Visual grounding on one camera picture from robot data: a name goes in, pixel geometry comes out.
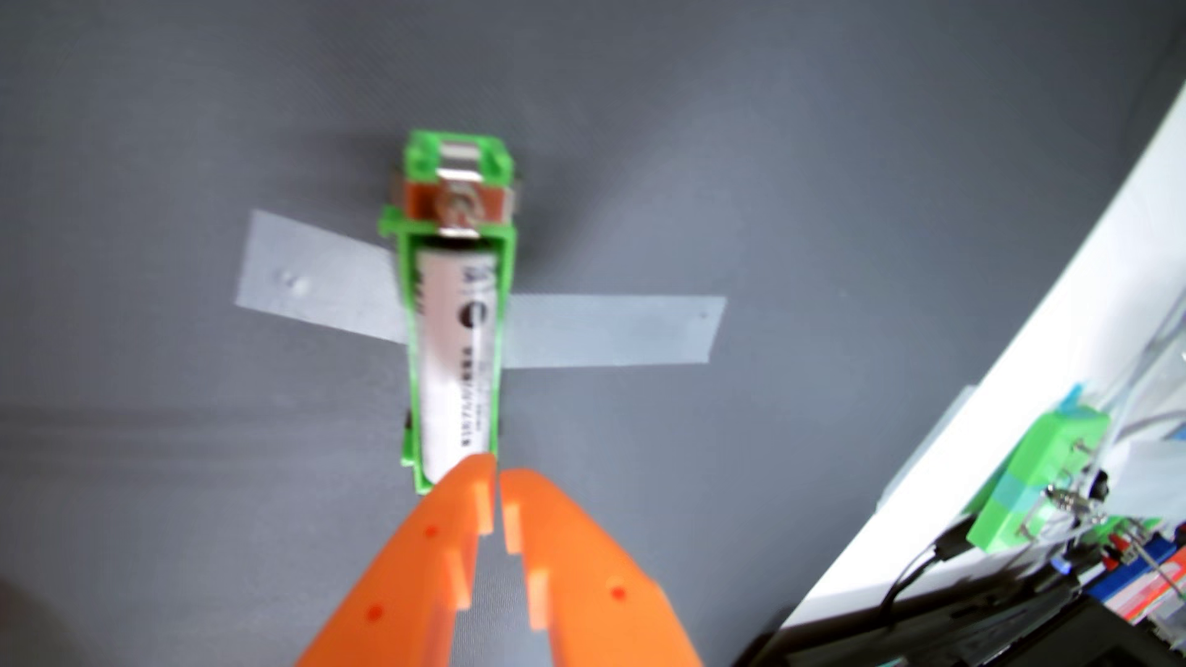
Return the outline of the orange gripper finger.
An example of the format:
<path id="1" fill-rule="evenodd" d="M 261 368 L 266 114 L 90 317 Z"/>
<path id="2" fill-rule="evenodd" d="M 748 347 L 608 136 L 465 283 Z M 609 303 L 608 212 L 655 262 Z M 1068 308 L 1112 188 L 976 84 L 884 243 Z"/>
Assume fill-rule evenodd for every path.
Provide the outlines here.
<path id="1" fill-rule="evenodd" d="M 477 453 L 420 500 L 296 665 L 447 666 L 492 531 L 495 456 Z"/>
<path id="2" fill-rule="evenodd" d="M 506 551 L 519 555 L 529 625 L 554 666 L 700 666 L 659 583 L 543 475 L 500 474 Z"/>

